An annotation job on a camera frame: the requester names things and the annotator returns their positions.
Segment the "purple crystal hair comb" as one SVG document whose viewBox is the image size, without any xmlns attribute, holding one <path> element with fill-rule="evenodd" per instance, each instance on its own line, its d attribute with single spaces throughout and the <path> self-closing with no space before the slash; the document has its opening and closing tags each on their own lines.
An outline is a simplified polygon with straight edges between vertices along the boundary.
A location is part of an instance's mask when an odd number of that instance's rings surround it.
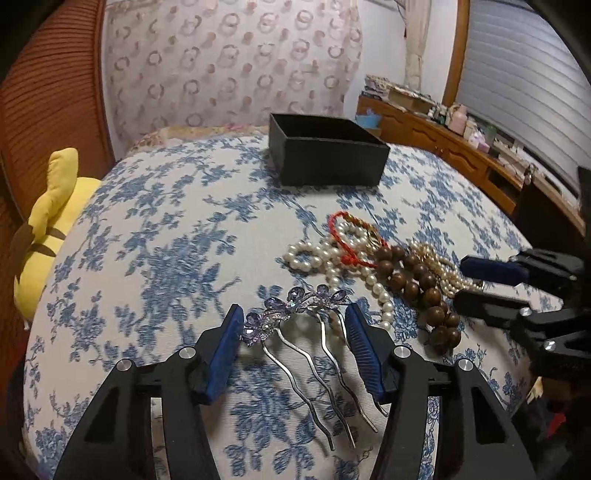
<svg viewBox="0 0 591 480">
<path fill-rule="evenodd" d="M 379 432 L 349 350 L 345 310 L 351 305 L 346 290 L 297 286 L 249 311 L 240 338 L 280 371 L 332 451 L 339 445 L 356 450 L 363 431 Z"/>
</svg>

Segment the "black jewelry box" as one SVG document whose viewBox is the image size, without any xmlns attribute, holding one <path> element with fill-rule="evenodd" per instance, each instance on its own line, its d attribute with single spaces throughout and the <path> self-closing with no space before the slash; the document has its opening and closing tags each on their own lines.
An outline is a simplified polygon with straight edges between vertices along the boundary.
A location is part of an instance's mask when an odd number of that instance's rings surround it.
<svg viewBox="0 0 591 480">
<path fill-rule="evenodd" d="M 391 148 L 354 121 L 273 113 L 270 158 L 284 186 L 362 186 L 380 183 Z"/>
</svg>

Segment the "wooden sideboard cabinet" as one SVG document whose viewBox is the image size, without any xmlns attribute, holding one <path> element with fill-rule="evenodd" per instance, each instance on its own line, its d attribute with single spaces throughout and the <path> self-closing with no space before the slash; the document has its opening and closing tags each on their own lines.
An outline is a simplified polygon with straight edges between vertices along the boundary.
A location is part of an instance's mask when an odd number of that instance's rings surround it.
<svg viewBox="0 0 591 480">
<path fill-rule="evenodd" d="M 511 172 L 508 166 L 447 128 L 382 100 L 362 94 L 356 111 L 373 111 L 382 117 L 379 130 L 384 142 L 416 147 L 439 156 L 507 214 L 526 238 L 550 240 L 551 229 L 534 224 L 548 220 L 558 229 L 558 240 L 584 240 L 583 219 L 540 174 L 533 174 L 526 185 L 519 176 L 525 168 L 519 163 L 514 164 L 516 171 Z"/>
</svg>

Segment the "pink bottle on sideboard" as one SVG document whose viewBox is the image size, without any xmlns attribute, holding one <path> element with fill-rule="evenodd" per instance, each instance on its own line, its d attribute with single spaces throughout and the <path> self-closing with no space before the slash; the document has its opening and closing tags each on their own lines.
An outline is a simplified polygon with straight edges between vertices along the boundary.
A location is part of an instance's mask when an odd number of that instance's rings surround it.
<svg viewBox="0 0 591 480">
<path fill-rule="evenodd" d="M 463 136 L 467 124 L 467 107 L 462 104 L 454 105 L 452 108 L 451 120 L 448 128 L 456 134 Z"/>
</svg>

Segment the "cardboard box on sideboard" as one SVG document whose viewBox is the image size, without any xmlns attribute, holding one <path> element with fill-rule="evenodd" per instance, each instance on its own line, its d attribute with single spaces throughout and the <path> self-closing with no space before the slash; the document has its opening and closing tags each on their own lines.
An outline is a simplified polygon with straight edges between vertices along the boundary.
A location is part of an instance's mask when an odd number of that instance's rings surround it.
<svg viewBox="0 0 591 480">
<path fill-rule="evenodd" d="M 423 114 L 427 114 L 432 107 L 436 106 L 436 102 L 429 96 L 397 85 L 390 88 L 388 101 L 409 111 Z"/>
</svg>

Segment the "blue tissue box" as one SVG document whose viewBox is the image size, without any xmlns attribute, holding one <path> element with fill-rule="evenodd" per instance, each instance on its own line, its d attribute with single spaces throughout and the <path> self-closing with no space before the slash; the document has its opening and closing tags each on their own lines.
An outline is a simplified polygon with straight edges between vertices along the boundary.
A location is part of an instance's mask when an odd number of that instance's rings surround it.
<svg viewBox="0 0 591 480">
<path fill-rule="evenodd" d="M 356 124 L 363 127 L 366 130 L 377 130 L 379 129 L 382 116 L 375 113 L 372 109 L 368 109 L 365 113 L 356 114 Z"/>
</svg>

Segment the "grey window blind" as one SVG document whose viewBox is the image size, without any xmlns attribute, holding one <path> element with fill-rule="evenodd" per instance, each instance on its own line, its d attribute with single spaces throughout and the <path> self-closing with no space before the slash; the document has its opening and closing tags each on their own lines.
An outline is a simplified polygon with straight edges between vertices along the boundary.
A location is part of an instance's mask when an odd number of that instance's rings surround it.
<svg viewBox="0 0 591 480">
<path fill-rule="evenodd" d="M 590 84 L 523 1 L 473 1 L 457 101 L 536 155 L 573 193 L 590 165 Z"/>
</svg>

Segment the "yellow Pikachu plush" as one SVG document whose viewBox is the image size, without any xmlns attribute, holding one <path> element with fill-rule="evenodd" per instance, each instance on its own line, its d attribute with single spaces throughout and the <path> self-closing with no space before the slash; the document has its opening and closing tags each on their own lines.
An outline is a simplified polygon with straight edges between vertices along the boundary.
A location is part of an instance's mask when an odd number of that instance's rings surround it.
<svg viewBox="0 0 591 480">
<path fill-rule="evenodd" d="M 78 175 L 78 151 L 65 148 L 48 160 L 45 192 L 10 245 L 13 299 L 24 328 L 32 325 L 57 253 L 101 181 Z"/>
</svg>

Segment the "cream tied window curtain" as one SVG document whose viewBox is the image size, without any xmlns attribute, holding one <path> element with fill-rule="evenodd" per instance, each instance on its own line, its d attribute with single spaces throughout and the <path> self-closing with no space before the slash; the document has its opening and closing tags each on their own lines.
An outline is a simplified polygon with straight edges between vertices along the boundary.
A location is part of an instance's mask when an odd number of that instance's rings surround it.
<svg viewBox="0 0 591 480">
<path fill-rule="evenodd" d="M 426 49 L 431 0 L 407 0 L 406 10 L 406 63 L 404 84 L 420 91 L 422 84 L 423 56 Z"/>
</svg>

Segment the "floral bed quilt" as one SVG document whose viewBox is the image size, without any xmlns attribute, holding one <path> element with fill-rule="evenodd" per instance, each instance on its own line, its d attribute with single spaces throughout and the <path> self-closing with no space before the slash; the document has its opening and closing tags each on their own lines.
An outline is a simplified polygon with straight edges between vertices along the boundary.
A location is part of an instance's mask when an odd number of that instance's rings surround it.
<svg viewBox="0 0 591 480">
<path fill-rule="evenodd" d="M 186 141 L 219 137 L 260 136 L 269 132 L 267 126 L 228 124 L 217 127 L 169 126 L 144 135 L 126 152 L 131 156 L 139 152 L 149 152 L 162 147 L 174 146 Z"/>
</svg>

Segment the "circle patterned lace curtain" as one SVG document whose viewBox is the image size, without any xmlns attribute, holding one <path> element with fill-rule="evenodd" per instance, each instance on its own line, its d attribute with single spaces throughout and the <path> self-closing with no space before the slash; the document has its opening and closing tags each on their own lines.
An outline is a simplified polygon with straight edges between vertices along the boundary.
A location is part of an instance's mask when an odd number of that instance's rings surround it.
<svg viewBox="0 0 591 480">
<path fill-rule="evenodd" d="M 118 152 L 166 127 L 341 116 L 363 47 L 353 1 L 111 1 L 103 86 Z"/>
</svg>

